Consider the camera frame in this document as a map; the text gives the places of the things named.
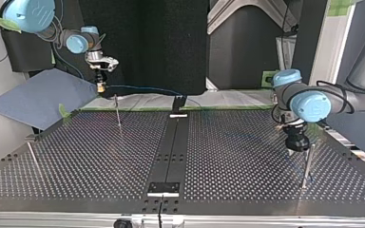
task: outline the blue cable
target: blue cable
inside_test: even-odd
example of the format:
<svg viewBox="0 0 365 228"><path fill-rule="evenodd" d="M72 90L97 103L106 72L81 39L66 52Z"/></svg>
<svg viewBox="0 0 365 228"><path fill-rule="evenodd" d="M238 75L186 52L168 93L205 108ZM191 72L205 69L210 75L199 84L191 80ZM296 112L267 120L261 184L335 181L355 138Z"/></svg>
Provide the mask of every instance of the blue cable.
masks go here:
<svg viewBox="0 0 365 228"><path fill-rule="evenodd" d="M186 95L182 95L179 92L174 90L165 89L165 88L157 88L157 87L140 87L140 86L133 86L133 85L109 85L108 87L120 87L120 88L133 88L133 89L142 89L142 90L152 90L152 91L162 91L162 92L169 92L177 96L186 97Z"/></svg>
<svg viewBox="0 0 365 228"><path fill-rule="evenodd" d="M171 94L174 94L174 95L177 95L177 96L185 97L187 101L190 101L192 103L195 103L202 110L202 106L198 102L196 102L196 101L194 101L192 99L189 99L187 95L182 95L181 93L176 92L174 90L170 90L170 89L157 88L157 87L140 87L140 86L133 86L133 85L116 85L116 86L115 85L109 85L108 87L133 88L133 89L142 89L142 90L168 92L168 93L171 93Z"/></svg>

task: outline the black center rail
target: black center rail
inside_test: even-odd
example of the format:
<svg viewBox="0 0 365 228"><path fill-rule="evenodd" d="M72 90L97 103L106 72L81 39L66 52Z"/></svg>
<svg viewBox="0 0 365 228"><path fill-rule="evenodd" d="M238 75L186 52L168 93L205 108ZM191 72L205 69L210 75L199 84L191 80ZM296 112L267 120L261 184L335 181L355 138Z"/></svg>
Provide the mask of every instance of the black center rail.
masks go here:
<svg viewBox="0 0 365 228"><path fill-rule="evenodd" d="M270 110L187 114L76 114L0 161L0 211L365 217L365 163L320 128L301 189Z"/></svg>

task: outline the metal frame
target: metal frame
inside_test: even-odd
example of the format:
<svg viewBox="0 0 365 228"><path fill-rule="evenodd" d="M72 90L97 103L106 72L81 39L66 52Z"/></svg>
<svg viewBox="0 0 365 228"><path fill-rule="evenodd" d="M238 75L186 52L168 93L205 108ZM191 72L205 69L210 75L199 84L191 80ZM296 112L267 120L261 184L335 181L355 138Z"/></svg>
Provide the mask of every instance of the metal frame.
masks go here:
<svg viewBox="0 0 365 228"><path fill-rule="evenodd" d="M212 34L224 21L236 10L254 6L263 10L280 27L283 25L286 4L283 0L220 0L208 15L208 34ZM291 11L288 10L284 30L289 31L298 21Z"/></svg>
<svg viewBox="0 0 365 228"><path fill-rule="evenodd" d="M158 228L157 216L70 213L0 213L0 227L112 227L117 219L134 228ZM163 227L365 227L365 218L341 217L204 217L162 216Z"/></svg>

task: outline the pin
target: pin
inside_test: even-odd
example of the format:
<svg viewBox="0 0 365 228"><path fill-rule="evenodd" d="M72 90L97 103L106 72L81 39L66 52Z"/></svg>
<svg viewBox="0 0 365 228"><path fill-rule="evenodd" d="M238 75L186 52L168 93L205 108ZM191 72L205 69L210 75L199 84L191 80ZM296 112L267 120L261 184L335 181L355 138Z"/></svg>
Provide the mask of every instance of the pin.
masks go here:
<svg viewBox="0 0 365 228"><path fill-rule="evenodd" d="M117 96L117 94L115 94L115 96L114 96L114 101L115 101L115 110L117 112L118 126L121 126L121 118L120 118L120 112L118 110L118 96Z"/></svg>

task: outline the end effector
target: end effector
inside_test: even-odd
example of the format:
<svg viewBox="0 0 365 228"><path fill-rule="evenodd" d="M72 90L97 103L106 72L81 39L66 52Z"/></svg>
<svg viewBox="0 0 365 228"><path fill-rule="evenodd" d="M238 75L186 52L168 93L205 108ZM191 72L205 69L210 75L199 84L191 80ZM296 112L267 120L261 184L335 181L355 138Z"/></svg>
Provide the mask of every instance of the end effector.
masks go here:
<svg viewBox="0 0 365 228"><path fill-rule="evenodd" d="M326 82L308 86L301 82L300 72L287 69L277 73L273 79L278 98L279 123L288 134L286 146L294 151L305 151L310 147L304 132L307 123L317 123L331 113L365 112L365 88L350 77L346 87Z"/></svg>

